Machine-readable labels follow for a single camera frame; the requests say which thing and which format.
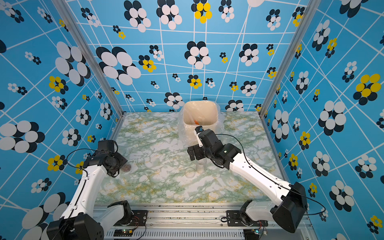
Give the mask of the clear jar with dried flowers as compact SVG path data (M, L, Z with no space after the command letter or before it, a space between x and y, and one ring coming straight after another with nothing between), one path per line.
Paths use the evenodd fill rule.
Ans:
M207 159L196 160L196 171L199 174L205 172L207 166Z

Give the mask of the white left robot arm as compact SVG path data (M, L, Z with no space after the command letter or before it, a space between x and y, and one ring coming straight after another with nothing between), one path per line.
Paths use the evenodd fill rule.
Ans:
M47 227L50 240L102 240L115 225L128 225L134 214L127 201L113 203L94 218L94 206L105 177L115 178L127 159L118 152L113 140L98 143L97 150L86 159L80 184L67 209Z

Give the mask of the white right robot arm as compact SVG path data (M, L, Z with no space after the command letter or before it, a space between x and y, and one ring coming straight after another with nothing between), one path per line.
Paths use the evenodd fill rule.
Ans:
M296 232L308 207L305 188L300 183L291 184L272 175L249 159L243 149L223 144L210 129L198 126L194 135L198 143L187 150L192 161L208 158L217 167L242 176L270 199L265 207L252 200L243 204L239 218L245 226L273 221L289 233Z

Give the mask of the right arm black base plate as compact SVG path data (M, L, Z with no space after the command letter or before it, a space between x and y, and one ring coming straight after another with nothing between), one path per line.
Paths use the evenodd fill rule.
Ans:
M245 213L240 213L239 210L227 210L226 216L221 218L223 223L227 223L229 227L268 227L268 221L253 221L246 217Z

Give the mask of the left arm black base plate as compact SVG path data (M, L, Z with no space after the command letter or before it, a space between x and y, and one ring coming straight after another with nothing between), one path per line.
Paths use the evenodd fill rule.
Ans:
M117 223L114 224L114 227L126 227L126 226L130 226L130 227L143 227L146 225L147 223L147 219L148 219L148 213L149 211L147 210L133 210L133 217L132 219L128 222L128 221L119 221Z

